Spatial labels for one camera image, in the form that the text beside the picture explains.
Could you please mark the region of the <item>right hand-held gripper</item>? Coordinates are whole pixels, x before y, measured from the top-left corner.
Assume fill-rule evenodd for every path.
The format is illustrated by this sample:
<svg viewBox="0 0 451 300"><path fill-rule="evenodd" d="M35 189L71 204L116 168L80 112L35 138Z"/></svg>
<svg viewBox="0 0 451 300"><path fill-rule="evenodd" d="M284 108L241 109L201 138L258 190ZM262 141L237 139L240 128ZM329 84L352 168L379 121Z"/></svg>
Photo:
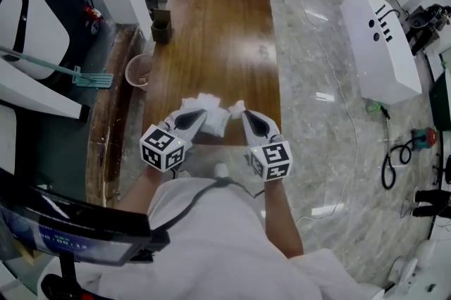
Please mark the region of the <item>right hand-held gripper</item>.
<svg viewBox="0 0 451 300"><path fill-rule="evenodd" d="M292 169L292 152L274 120L263 113L245 110L243 100L228 108L231 116L242 116L249 165L263 181L282 179Z"/></svg>

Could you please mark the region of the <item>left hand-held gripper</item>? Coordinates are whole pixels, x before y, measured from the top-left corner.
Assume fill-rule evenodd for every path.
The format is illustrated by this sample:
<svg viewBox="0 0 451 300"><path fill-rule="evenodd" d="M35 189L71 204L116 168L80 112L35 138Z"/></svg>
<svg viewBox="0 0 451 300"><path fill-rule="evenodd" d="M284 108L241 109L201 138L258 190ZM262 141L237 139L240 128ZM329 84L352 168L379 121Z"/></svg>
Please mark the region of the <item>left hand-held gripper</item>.
<svg viewBox="0 0 451 300"><path fill-rule="evenodd" d="M207 119L196 98L182 100L181 109L172 112L158 125L151 125L140 139L141 159L164 173L179 166Z"/></svg>

